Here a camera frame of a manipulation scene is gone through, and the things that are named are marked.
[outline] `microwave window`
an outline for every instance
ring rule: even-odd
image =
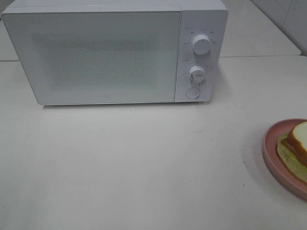
[[[174,101],[178,11],[5,17],[41,104]]]

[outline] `timer knob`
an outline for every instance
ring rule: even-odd
[[[189,70],[189,80],[193,83],[200,83],[206,78],[206,72],[201,66],[193,66]]]
[[[204,55],[211,49],[211,38],[205,34],[199,34],[192,40],[195,54]]]

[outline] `microwave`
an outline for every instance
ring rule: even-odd
[[[4,24],[42,105],[209,101],[219,0],[16,0]]]

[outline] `pink plate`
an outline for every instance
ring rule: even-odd
[[[306,119],[288,119],[275,123],[265,133],[263,157],[270,172],[287,189],[307,200],[307,183],[292,174],[277,153],[278,137]]]

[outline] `table surface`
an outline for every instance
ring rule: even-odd
[[[224,0],[229,10],[221,57],[300,55],[301,51],[250,1]],[[0,21],[0,61],[18,60]]]
[[[306,229],[261,145],[306,118],[307,57],[221,58],[209,103],[43,107],[0,69],[0,229]]]

